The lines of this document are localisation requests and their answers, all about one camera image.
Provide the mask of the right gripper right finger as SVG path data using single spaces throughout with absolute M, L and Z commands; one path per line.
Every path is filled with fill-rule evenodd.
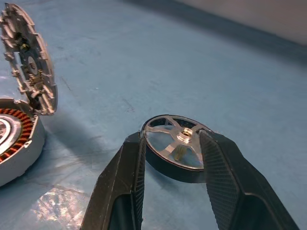
M 236 143 L 199 131 L 205 183 L 220 230 L 296 230 L 297 224 Z

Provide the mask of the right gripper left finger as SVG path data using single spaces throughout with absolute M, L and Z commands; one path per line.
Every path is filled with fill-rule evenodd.
M 82 230 L 139 230 L 142 227 L 146 141 L 129 135 L 99 175 Z

